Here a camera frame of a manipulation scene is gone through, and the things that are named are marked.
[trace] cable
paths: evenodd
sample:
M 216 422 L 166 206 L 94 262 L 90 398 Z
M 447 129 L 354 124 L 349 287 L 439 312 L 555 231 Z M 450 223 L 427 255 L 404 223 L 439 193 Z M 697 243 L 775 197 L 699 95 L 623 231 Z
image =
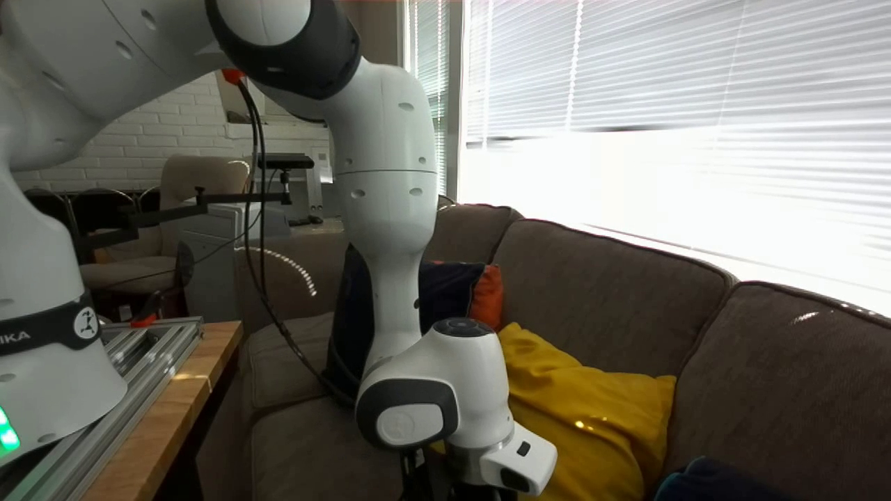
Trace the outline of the cable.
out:
M 246 234 L 246 264 L 248 264 L 254 287 L 258 292 L 258 305 L 267 312 L 267 319 L 272 321 L 272 327 L 279 330 L 279 334 L 283 337 L 286 348 L 301 360 L 301 364 L 311 373 L 311 378 L 317 384 L 322 384 L 319 373 L 311 369 L 311 363 L 305 360 L 303 348 L 293 341 L 290 330 L 280 324 L 280 319 L 272 312 L 272 305 L 271 305 L 267 267 L 265 267 L 265 262 L 267 262 L 265 260 L 265 246 L 267 246 L 265 243 L 265 234 L 267 234 L 267 228 L 265 228 L 265 221 L 267 221 L 267 216 L 265 216 L 265 209 L 267 209 L 265 206 L 265 195 L 267 195 L 265 157 L 267 157 L 267 146 L 265 146 L 262 118 L 255 113 L 255 103 L 250 99 L 248 83 L 236 81 L 236 89 L 240 89 L 240 95 L 246 100 L 246 108 L 248 108 L 248 118 L 250 118 L 250 138 L 254 138 L 254 149 L 250 149 L 254 161 L 250 165 L 258 168 L 258 195 L 262 195 L 258 197 L 258 257 L 262 257 L 258 260 L 258 278 L 255 278 L 254 260 L 250 260 L 250 234 Z

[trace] couch cushion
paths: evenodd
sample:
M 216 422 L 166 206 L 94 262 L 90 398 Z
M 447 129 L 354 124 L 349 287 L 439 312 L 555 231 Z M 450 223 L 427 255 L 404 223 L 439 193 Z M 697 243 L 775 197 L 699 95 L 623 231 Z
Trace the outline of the couch cushion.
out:
M 319 373 L 325 369 L 331 312 L 286 321 L 286 332 Z M 240 353 L 241 419 L 255 424 L 262 415 L 322 396 L 319 381 L 293 353 L 275 327 L 254 332 Z
M 666 461 L 674 376 L 585 369 L 518 324 L 499 337 L 514 422 L 560 451 L 542 499 L 645 499 Z
M 679 373 L 730 289 L 716 267 L 539 221 L 512 223 L 492 264 L 503 324 L 627 373 Z
M 311 319 L 333 310 L 343 274 L 346 234 L 336 223 L 297 228 L 294 236 L 267 241 L 267 305 L 279 319 Z M 254 274 L 258 270 L 255 248 L 234 255 L 236 310 L 246 332 L 271 327 Z
M 477 262 L 492 260 L 509 223 L 523 221 L 509 206 L 460 204 L 438 211 L 434 236 L 422 262 Z
M 393 451 L 365 444 L 350 412 L 317 398 L 254 427 L 250 491 L 255 501 L 393 501 L 400 493 L 400 469 Z
M 891 327 L 741 284 L 676 388 L 667 469 L 709 455 L 791 499 L 891 499 Z

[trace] yellow pillow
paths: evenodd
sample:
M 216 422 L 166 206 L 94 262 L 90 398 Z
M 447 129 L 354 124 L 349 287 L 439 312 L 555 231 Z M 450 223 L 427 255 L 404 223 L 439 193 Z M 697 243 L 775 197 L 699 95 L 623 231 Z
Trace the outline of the yellow pillow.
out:
M 518 324 L 500 330 L 500 348 L 514 422 L 560 455 L 542 499 L 645 499 L 666 456 L 674 376 L 585 369 Z

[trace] black cable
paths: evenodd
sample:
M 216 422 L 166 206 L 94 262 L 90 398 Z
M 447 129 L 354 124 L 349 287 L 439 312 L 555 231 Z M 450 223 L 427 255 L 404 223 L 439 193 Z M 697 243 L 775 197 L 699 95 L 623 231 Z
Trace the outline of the black cable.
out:
M 265 146 L 265 129 L 262 129 L 262 118 L 255 113 L 255 103 L 250 99 L 250 89 L 240 81 L 236 83 L 241 100 L 246 100 L 246 108 L 248 108 L 248 118 L 250 118 L 250 138 L 254 138 L 254 149 L 250 149 L 250 165 L 258 165 L 258 193 L 262 193 L 262 200 L 258 200 L 258 278 L 255 278 L 255 270 L 254 270 L 254 260 L 250 260 L 250 234 L 246 234 L 246 264 L 250 270 L 250 278 L 254 278 L 254 287 L 258 292 L 258 305 L 262 310 L 267 312 L 267 319 L 272 321 L 272 327 L 279 330 L 279 334 L 283 337 L 286 348 L 301 360 L 301 364 L 308 371 L 308 376 L 322 384 L 319 373 L 311 369 L 311 363 L 305 360 L 303 348 L 293 341 L 290 330 L 280 324 L 280 319 L 272 312 L 272 305 L 271 305 L 271 292 L 267 292 L 267 267 L 265 267 L 265 195 L 267 195 L 267 174 L 262 170 L 265 168 L 265 157 L 267 157 L 267 146 Z
M 399 451 L 399 472 L 400 472 L 400 501 L 418 499 L 418 480 L 415 480 L 415 451 Z

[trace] window blinds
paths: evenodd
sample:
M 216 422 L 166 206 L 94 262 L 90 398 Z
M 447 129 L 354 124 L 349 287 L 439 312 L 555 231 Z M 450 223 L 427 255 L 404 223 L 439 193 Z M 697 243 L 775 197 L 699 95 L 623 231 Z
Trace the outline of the window blinds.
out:
M 467 11 L 463 197 L 891 312 L 891 0 Z
M 439 193 L 445 191 L 445 113 L 447 113 L 447 11 L 445 0 L 410 3 L 410 74 L 429 95 L 434 120 L 434 168 L 439 174 Z

